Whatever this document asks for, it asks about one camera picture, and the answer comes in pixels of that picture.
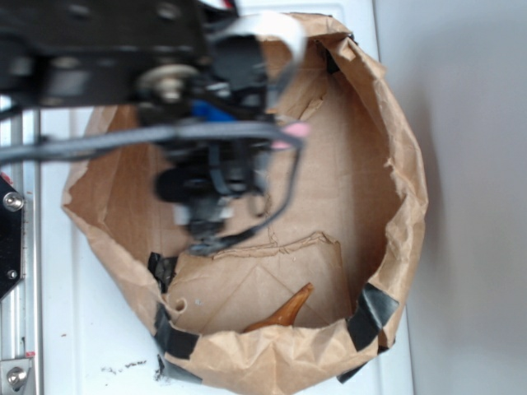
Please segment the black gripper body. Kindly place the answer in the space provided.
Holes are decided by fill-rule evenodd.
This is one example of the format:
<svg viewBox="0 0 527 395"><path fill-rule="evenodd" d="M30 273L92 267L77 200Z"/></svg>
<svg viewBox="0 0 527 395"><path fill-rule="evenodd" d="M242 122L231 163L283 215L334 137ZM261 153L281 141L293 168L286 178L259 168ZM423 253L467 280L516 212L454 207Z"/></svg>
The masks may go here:
<svg viewBox="0 0 527 395"><path fill-rule="evenodd" d="M194 255L210 255L254 236L262 223L223 236L231 202L262 196L264 173L277 142L276 118L268 111L270 81L255 35L212 42L212 63L166 64L143 74L139 92L153 101L141 109L144 124L175 123L179 134L162 143L172 166L157 176L157 196L174 203L194 240Z"/></svg>

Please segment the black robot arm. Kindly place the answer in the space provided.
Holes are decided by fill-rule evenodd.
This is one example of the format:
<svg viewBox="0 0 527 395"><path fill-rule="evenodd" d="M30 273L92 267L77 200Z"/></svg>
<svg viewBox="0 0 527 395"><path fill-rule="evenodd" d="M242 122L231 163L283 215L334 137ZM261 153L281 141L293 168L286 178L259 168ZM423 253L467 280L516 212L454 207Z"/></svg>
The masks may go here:
<svg viewBox="0 0 527 395"><path fill-rule="evenodd" d="M156 195L185 212L192 251L241 243L257 225L224 235L232 200L263 195L278 128L273 84L256 35L238 31L234 2L4 1L1 92L12 119L28 109L130 105L138 125L112 137L42 140L1 152L2 163L74 161L144 142L169 168Z"/></svg>

